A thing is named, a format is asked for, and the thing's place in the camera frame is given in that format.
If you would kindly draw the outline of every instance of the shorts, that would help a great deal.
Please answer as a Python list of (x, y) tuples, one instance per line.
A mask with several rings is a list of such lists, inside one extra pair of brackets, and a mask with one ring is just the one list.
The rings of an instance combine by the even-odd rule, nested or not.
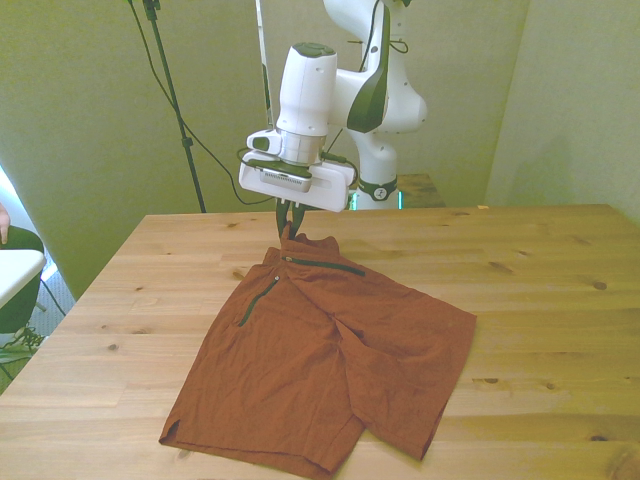
[(288, 229), (220, 310), (160, 443), (327, 480), (367, 428), (422, 459), (475, 316)]

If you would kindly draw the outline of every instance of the wood grain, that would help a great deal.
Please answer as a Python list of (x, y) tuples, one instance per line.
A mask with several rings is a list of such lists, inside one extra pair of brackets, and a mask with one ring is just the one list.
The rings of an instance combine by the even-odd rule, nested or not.
[[(310, 238), (478, 315), (432, 447), (368, 432), (338, 479), (640, 478), (640, 230), (607, 206), (309, 212)], [(0, 478), (294, 478), (163, 447), (271, 213), (146, 217), (0, 396)]]

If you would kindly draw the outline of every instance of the green fabric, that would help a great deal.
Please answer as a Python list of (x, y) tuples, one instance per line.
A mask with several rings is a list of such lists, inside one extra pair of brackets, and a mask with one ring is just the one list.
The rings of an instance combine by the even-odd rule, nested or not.
[[(0, 244), (2, 250), (38, 250), (44, 253), (42, 240), (35, 233), (18, 227), (9, 227), (9, 241)], [(40, 272), (22, 290), (0, 308), (0, 333), (15, 333), (29, 323), (38, 299)]]

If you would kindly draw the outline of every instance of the black cable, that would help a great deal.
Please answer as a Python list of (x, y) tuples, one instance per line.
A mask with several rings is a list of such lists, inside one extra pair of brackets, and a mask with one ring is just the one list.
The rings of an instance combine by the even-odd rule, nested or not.
[(333, 139), (333, 142), (331, 142), (331, 145), (329, 145), (329, 148), (327, 148), (327, 153), (329, 153), (331, 151), (331, 149), (333, 148), (333, 146), (336, 143), (336, 140), (338, 140), (338, 137), (340, 136), (340, 134), (344, 131), (344, 128), (341, 128), (340, 131), (338, 132), (338, 134), (336, 135), (336, 138)]
[[(398, 47), (396, 47), (394, 45), (394, 43), (399, 43), (400, 45), (404, 45), (404, 50), (400, 50)], [(405, 55), (407, 53), (409, 53), (409, 44), (407, 42), (405, 42), (404, 40), (391, 40), (389, 42), (389, 45), (391, 46), (391, 48), (393, 48), (396, 52)]]
[(67, 316), (66, 312), (64, 310), (62, 310), (62, 307), (60, 306), (60, 304), (56, 300), (56, 297), (53, 295), (53, 292), (49, 288), (49, 285), (47, 285), (47, 282), (45, 282), (44, 280), (40, 279), (40, 283), (42, 283), (42, 285), (44, 285), (44, 288), (47, 290), (47, 292), (49, 292), (49, 295), (51, 295), (51, 299), (53, 300), (53, 303), (56, 304), (56, 307), (58, 307), (58, 310), (60, 310), (60, 313), (62, 313), (62, 316), (66, 317)]
[(176, 112), (176, 115), (180, 115), (179, 118), (182, 120), (182, 124), (184, 125), (186, 130), (191, 134), (191, 136), (193, 136), (194, 140), (198, 143), (198, 145), (200, 145), (218, 163), (218, 165), (220, 165), (220, 167), (229, 176), (229, 179), (231, 180), (231, 187), (233, 189), (233, 193), (234, 193), (234, 195), (236, 196), (236, 198), (238, 199), (238, 201), (240, 203), (242, 203), (243, 205), (257, 205), (259, 203), (265, 203), (265, 202), (270, 201), (271, 197), (267, 198), (265, 200), (257, 201), (257, 202), (247, 202), (247, 201), (243, 200), (242, 198), (240, 198), (240, 195), (238, 194), (238, 191), (236, 189), (236, 184), (235, 184), (235, 181), (233, 179), (233, 175), (231, 174), (231, 172), (218, 159), (218, 157), (216, 157), (213, 154), (213, 152), (211, 152), (211, 150), (209, 150), (204, 145), (204, 143), (202, 143), (202, 141), (200, 141), (200, 139), (197, 137), (197, 135), (195, 133), (193, 133), (193, 130), (191, 130), (191, 128), (189, 128), (189, 125), (187, 124), (187, 122), (184, 121), (184, 118), (180, 114), (179, 110), (176, 109), (175, 105), (173, 104), (173, 101), (171, 100), (171, 97), (169, 97), (169, 94), (167, 93), (167, 90), (165, 89), (164, 85), (162, 84), (162, 81), (160, 80), (160, 78), (158, 77), (158, 74), (156, 73), (156, 69), (155, 69), (155, 67), (153, 65), (153, 60), (151, 59), (151, 52), (149, 51), (149, 45), (147, 43), (147, 38), (146, 38), (146, 36), (144, 34), (144, 31), (142, 30), (142, 25), (140, 24), (140, 19), (138, 18), (138, 14), (136, 12), (136, 9), (133, 6), (133, 1), (132, 0), (127, 0), (127, 1), (129, 2), (129, 6), (131, 7), (131, 11), (133, 12), (133, 16), (134, 16), (134, 18), (136, 20), (136, 24), (138, 25), (138, 31), (140, 32), (140, 37), (142, 38), (142, 43), (144, 44), (144, 49), (145, 49), (145, 52), (147, 53), (147, 59), (149, 60), (149, 66), (151, 67), (151, 72), (153, 73), (153, 76), (156, 79), (156, 82), (160, 86), (160, 89), (162, 90), (162, 93), (164, 93), (165, 98), (169, 102), (169, 105), (171, 105), (171, 108), (173, 108), (173, 110)]
[[(367, 48), (364, 51), (364, 55), (362, 57), (362, 63), (360, 64), (360, 69), (358, 70), (358, 72), (360, 73), (364, 70), (364, 64), (367, 62), (367, 57), (369, 56), (369, 49), (371, 48), (371, 42), (373, 41), (373, 30), (376, 22), (376, 11), (378, 10), (379, 3), (380, 3), (380, 0), (376, 0), (376, 3), (373, 6), (373, 12), (371, 14), (371, 25), (369, 26), (369, 39), (367, 40)], [(335, 136), (335, 138), (333, 139), (333, 142), (331, 142), (331, 145), (329, 145), (329, 148), (327, 149), (327, 153), (331, 151), (331, 149), (333, 148), (333, 145), (336, 143), (336, 140), (338, 140), (338, 137), (340, 136), (343, 130), (344, 128), (341, 128), (338, 134)]]
[(367, 48), (364, 51), (362, 63), (360, 64), (360, 70), (358, 70), (359, 72), (362, 72), (362, 70), (364, 69), (364, 64), (367, 62), (367, 57), (369, 56), (369, 48), (371, 48), (371, 42), (373, 41), (373, 27), (375, 26), (376, 22), (376, 12), (378, 10), (379, 3), (380, 0), (376, 0), (375, 5), (373, 6), (373, 13), (371, 14), (371, 27), (369, 28), (369, 40), (367, 40)]

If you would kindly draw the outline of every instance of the pocket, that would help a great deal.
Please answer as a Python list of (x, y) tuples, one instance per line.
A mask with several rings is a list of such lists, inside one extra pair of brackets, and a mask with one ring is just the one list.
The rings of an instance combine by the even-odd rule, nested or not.
[(262, 297), (267, 295), (271, 291), (271, 289), (276, 286), (276, 283), (278, 283), (278, 280), (280, 280), (280, 277), (276, 276), (271, 281), (271, 283), (267, 286), (267, 288), (265, 288), (262, 292), (260, 292), (255, 297), (253, 297), (253, 300), (251, 300), (251, 303), (249, 303), (249, 306), (247, 307), (247, 311), (245, 312), (244, 317), (242, 317), (242, 320), (238, 324), (239, 327), (242, 327), (245, 323), (247, 323), (247, 321), (249, 320), (249, 317), (251, 317), (251, 312), (253, 312), (253, 309), (255, 308), (258, 301)]
[(365, 276), (364, 270), (360, 270), (359, 268), (350, 267), (349, 265), (342, 265), (341, 263), (331, 263), (331, 262), (316, 262), (313, 260), (302, 260), (300, 258), (292, 258), (292, 257), (282, 257), (282, 260), (289, 263), (295, 263), (297, 265), (305, 265), (307, 267), (323, 267), (323, 268), (331, 268), (333, 270), (342, 270), (343, 272), (353, 273), (355, 275), (359, 275), (361, 277)]

